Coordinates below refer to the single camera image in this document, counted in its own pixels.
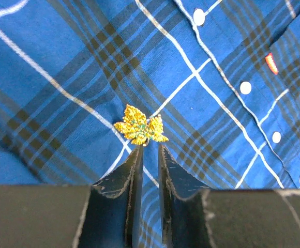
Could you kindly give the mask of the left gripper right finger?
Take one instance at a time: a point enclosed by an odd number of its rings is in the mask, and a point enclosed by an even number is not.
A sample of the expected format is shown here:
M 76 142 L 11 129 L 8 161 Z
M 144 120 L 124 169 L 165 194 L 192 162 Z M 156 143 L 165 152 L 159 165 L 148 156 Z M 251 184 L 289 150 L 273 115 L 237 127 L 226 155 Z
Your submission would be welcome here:
M 166 247 L 300 247 L 300 190 L 215 190 L 159 146 Z

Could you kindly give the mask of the blue plaid shirt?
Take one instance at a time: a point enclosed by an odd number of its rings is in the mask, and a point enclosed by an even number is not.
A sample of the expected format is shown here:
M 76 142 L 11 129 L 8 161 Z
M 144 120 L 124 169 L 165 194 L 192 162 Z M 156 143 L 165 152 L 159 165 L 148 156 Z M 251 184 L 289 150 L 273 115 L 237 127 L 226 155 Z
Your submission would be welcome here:
M 124 138 L 127 104 L 169 140 Z M 160 145 L 215 190 L 300 190 L 300 1 L 0 1 L 0 185 L 92 185 L 140 146 L 137 247 L 166 247 Z

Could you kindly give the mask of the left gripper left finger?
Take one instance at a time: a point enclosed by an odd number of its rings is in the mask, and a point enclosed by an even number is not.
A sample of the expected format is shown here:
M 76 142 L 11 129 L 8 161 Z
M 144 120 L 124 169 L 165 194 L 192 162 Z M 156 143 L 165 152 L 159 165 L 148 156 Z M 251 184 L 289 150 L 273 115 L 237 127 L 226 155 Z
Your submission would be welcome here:
M 92 185 L 0 185 L 0 247 L 137 247 L 143 149 Z

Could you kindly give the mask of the gold leaf brooch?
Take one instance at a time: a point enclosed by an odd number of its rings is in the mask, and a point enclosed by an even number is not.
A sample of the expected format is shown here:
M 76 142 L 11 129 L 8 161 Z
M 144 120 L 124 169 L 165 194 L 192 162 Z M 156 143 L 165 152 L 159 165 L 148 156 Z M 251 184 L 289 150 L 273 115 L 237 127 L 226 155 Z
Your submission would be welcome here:
M 134 145 L 147 146 L 150 140 L 160 143 L 169 140 L 163 134 L 160 114 L 147 119 L 143 112 L 129 104 L 124 110 L 123 120 L 116 122 L 113 127 Z

